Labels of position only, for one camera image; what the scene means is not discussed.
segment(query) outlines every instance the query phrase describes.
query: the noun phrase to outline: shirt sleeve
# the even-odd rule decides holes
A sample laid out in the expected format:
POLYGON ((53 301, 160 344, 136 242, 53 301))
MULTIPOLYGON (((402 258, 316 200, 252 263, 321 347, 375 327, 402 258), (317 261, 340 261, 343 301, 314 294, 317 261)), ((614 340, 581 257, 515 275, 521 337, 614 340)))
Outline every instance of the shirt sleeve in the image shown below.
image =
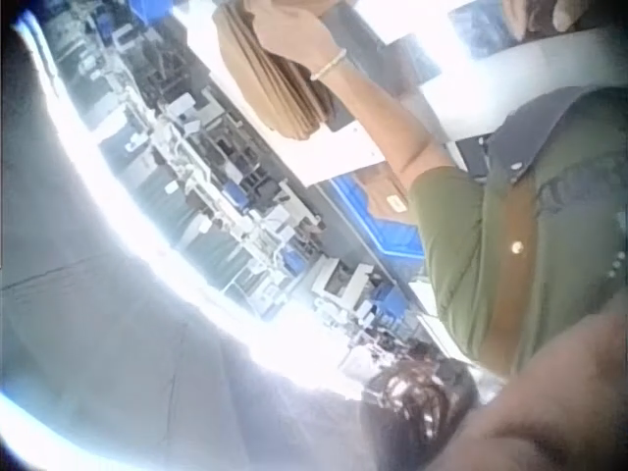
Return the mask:
POLYGON ((419 176, 408 196, 442 316, 480 250, 484 189, 462 170, 441 167, 419 176))

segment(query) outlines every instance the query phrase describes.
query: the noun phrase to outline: woman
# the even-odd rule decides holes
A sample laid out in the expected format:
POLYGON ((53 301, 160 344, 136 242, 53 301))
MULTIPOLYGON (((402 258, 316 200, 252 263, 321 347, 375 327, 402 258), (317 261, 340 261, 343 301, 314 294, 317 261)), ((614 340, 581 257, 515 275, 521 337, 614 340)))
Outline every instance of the woman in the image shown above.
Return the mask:
POLYGON ((267 0, 249 9, 262 46, 324 83, 408 191, 439 315, 470 358, 507 377, 625 286, 624 89, 566 88, 528 103, 494 134, 480 185, 314 15, 267 0))

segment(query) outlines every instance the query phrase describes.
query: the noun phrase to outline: bracelet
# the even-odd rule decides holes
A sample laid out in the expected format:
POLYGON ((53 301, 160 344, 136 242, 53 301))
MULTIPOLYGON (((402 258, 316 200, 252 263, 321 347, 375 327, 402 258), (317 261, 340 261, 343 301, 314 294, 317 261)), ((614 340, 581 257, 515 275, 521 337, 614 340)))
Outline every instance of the bracelet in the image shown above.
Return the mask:
POLYGON ((346 57, 346 49, 342 49, 339 52, 338 56, 336 56, 334 59, 332 59, 332 62, 330 62, 327 66, 325 66, 323 69, 321 69, 316 74, 312 74, 312 76, 310 77, 310 80, 316 81, 316 80, 321 79, 331 69, 333 69, 335 66, 337 66, 342 61, 342 59, 344 59, 345 57, 346 57))

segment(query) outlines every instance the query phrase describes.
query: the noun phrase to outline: green shirt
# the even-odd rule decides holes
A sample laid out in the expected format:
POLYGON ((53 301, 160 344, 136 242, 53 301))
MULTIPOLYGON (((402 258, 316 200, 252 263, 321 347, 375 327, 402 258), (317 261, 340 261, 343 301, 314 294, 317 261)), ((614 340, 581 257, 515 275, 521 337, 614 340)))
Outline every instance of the green shirt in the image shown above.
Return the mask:
MULTIPOLYGON (((537 189, 537 254, 513 371, 627 284, 624 108, 599 94, 578 101, 526 177, 537 189)), ((509 189, 505 172, 492 166, 484 185, 459 169, 438 168, 410 190, 439 316, 472 359, 494 315, 509 189)))

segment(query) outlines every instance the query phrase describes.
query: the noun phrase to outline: shirt button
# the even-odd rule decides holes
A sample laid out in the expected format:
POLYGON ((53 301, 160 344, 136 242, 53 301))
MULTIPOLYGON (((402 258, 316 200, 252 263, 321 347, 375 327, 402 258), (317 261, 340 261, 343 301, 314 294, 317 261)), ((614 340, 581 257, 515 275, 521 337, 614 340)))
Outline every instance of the shirt button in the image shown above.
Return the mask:
POLYGON ((521 252, 523 252, 523 242, 519 240, 513 242, 512 245, 510 245, 510 250, 512 250, 512 253, 519 255, 521 252))

